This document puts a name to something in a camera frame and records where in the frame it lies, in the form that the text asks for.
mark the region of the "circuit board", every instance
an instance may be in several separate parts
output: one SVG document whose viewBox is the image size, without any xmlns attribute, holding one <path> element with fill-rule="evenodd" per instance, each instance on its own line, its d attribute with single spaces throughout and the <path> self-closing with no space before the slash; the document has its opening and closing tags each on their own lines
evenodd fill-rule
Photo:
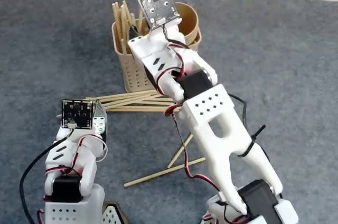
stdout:
<svg viewBox="0 0 338 224">
<path fill-rule="evenodd" d="M 92 101 L 64 99 L 61 102 L 62 128 L 92 129 Z"/>
<path fill-rule="evenodd" d="M 174 0 L 138 0 L 151 30 L 180 17 Z"/>
</svg>

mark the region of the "robotic arm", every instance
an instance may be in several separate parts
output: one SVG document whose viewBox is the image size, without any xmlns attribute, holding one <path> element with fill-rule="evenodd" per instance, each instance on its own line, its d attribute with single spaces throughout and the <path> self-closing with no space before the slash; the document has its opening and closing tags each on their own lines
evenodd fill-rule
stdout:
<svg viewBox="0 0 338 224">
<path fill-rule="evenodd" d="M 256 216 L 267 219 L 265 222 L 255 223 L 298 223 L 298 216 L 291 204 L 287 204 L 283 210 L 274 209 L 278 213 L 279 222 L 274 221 L 276 218 L 270 218 L 273 221 L 268 222 L 269 217 L 262 216 L 264 211 L 257 215 L 256 206 L 252 202 L 248 203 L 246 195 L 252 194 L 244 195 L 234 187 L 229 163 L 231 153 L 242 156 L 259 173 L 263 183 L 269 185 L 267 193 L 275 196 L 283 190 L 282 183 L 264 151 L 252 140 L 236 114 L 224 86 L 217 84 L 215 70 L 197 52 L 187 49 L 184 36 L 178 28 L 182 19 L 173 0 L 138 1 L 150 33 L 129 40 L 128 45 L 135 61 L 145 68 L 154 87 L 182 106 L 179 115 L 187 123 L 208 160 L 209 172 L 219 188 L 218 199 L 226 202 L 223 204 L 224 213 L 226 205 L 230 205 L 243 215 L 251 215 L 253 218 L 252 212 L 255 212 Z M 220 124 L 223 137 L 215 136 L 209 125 L 212 120 L 217 120 Z M 219 221 L 223 221 L 213 204 L 215 202 L 209 202 L 209 211 Z M 272 209 L 278 203 L 273 204 L 271 203 Z M 293 218 L 287 218 L 282 211 L 288 212 Z"/>
<path fill-rule="evenodd" d="M 103 188 L 96 162 L 107 154 L 107 115 L 100 102 L 62 101 L 62 125 L 45 161 L 45 223 L 102 223 Z"/>
</svg>

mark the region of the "beige plastic basket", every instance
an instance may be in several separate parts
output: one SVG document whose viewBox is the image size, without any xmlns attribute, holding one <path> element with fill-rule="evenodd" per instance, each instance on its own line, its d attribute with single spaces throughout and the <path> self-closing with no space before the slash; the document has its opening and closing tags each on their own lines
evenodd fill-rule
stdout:
<svg viewBox="0 0 338 224">
<path fill-rule="evenodd" d="M 123 55 L 120 43 L 116 42 L 117 30 L 115 22 L 111 26 L 111 31 L 115 52 L 118 55 L 118 59 L 121 64 L 123 73 L 123 82 L 126 91 L 130 93 L 154 89 L 153 85 L 146 76 L 144 68 L 139 67 L 135 63 L 134 58 L 131 54 Z M 200 29 L 198 28 L 197 36 L 195 40 L 190 45 L 188 45 L 189 48 L 194 51 L 198 51 L 201 40 L 202 35 Z"/>
</svg>

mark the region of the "black cable tie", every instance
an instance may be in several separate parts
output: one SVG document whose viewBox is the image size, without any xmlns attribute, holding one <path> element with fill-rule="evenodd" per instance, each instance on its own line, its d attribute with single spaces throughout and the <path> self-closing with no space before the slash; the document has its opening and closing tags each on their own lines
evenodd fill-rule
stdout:
<svg viewBox="0 0 338 224">
<path fill-rule="evenodd" d="M 250 145 L 245 150 L 245 152 L 242 153 L 242 154 L 240 154 L 240 155 L 238 155 L 238 157 L 243 158 L 243 157 L 247 156 L 250 153 L 251 149 L 253 148 L 253 146 L 254 146 L 254 144 L 256 142 L 257 136 L 265 129 L 265 127 L 266 127 L 266 125 L 262 125 L 258 129 L 258 131 L 256 131 L 254 134 L 251 135 L 251 143 L 250 143 Z"/>
</svg>

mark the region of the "gray carpet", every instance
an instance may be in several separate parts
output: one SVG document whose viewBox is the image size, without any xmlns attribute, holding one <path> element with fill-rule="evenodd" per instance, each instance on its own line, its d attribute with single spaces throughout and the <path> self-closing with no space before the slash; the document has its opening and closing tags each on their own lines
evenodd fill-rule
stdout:
<svg viewBox="0 0 338 224">
<path fill-rule="evenodd" d="M 122 0 L 0 0 L 0 223 L 26 223 L 18 182 L 52 143 L 60 98 L 124 92 L 110 32 L 115 1 Z M 126 1 L 136 12 L 136 0 Z M 338 3 L 176 1 L 197 10 L 199 53 L 230 92 L 248 101 L 250 132 L 267 124 L 259 143 L 301 223 L 336 223 Z M 106 199 L 118 201 L 131 223 L 198 223 L 215 191 L 182 170 L 123 188 L 166 167 L 180 145 L 172 121 L 152 113 L 108 119 L 110 153 L 96 177 Z M 195 142 L 189 153 L 191 160 L 202 155 Z M 235 185 L 255 178 L 242 160 L 232 157 L 231 165 Z M 207 174 L 205 163 L 191 170 Z M 25 184 L 34 217 L 43 207 L 43 171 L 41 161 Z"/>
</svg>

